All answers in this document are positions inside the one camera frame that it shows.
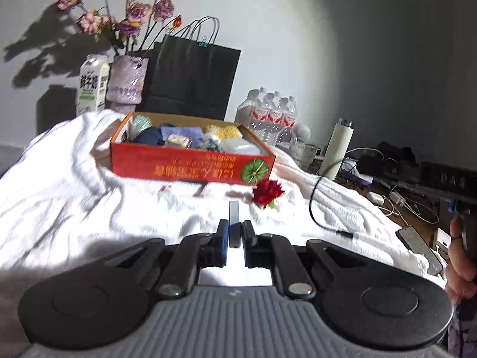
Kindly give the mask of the right hand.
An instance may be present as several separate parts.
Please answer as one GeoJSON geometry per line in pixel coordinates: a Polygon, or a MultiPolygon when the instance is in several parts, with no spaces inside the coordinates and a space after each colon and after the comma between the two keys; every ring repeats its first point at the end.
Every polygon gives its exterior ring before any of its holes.
{"type": "Polygon", "coordinates": [[[447,279],[445,292],[454,305],[476,295],[476,265],[471,262],[463,248],[462,219],[455,217],[450,223],[451,244],[449,262],[445,269],[447,279]]]}

